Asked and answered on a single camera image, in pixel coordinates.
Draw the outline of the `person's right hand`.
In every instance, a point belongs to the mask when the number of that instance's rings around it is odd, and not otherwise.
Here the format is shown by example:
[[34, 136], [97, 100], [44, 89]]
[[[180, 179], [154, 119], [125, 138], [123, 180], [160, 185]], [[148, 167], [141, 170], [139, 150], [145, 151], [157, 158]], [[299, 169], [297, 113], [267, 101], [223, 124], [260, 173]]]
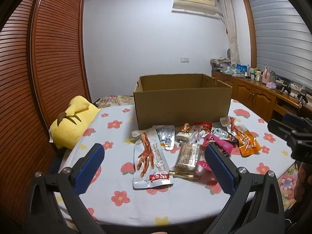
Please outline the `person's right hand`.
[[311, 185], [311, 164], [302, 162], [299, 167], [298, 179], [294, 190], [294, 198], [297, 202], [303, 199], [308, 185]]

